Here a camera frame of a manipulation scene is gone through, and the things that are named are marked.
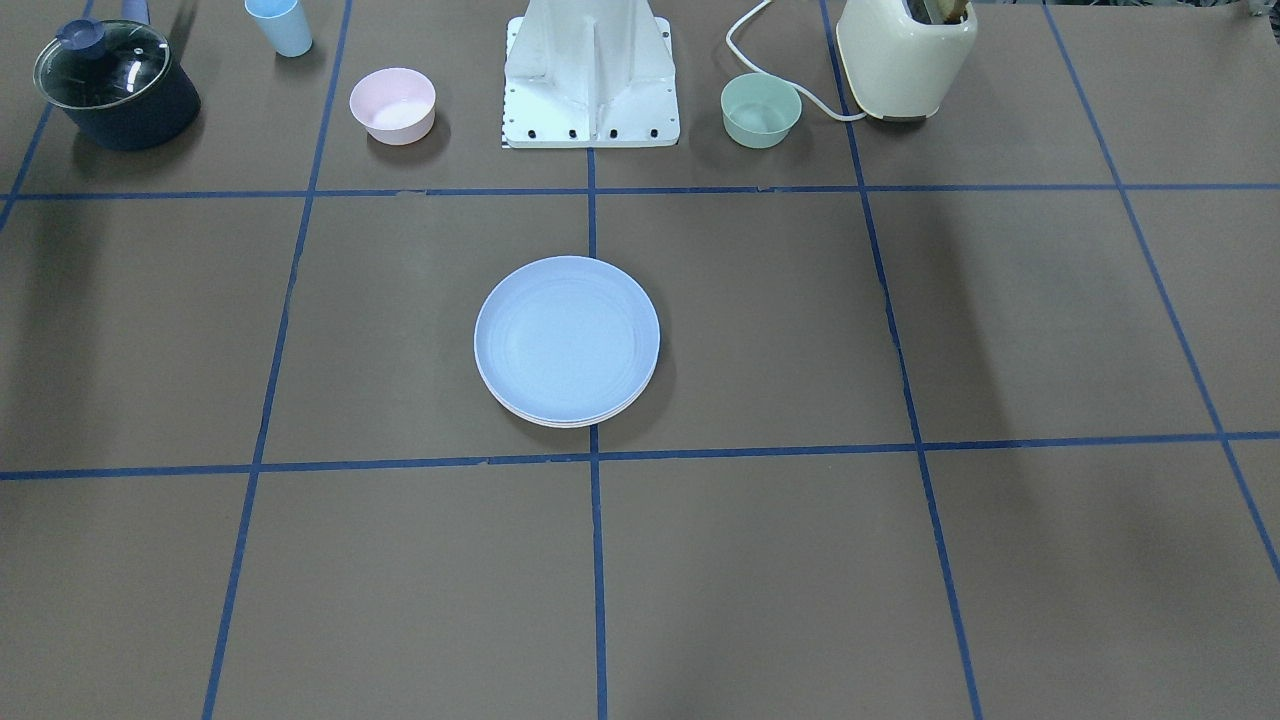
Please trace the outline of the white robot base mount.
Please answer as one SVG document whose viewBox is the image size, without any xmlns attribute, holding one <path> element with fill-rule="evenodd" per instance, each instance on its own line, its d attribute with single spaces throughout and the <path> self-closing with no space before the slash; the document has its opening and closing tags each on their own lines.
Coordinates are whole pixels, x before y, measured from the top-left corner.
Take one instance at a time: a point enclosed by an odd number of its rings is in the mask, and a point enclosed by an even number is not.
<svg viewBox="0 0 1280 720">
<path fill-rule="evenodd" d="M 678 142 L 672 27 L 650 3 L 530 1 L 504 40 L 504 147 Z"/>
</svg>

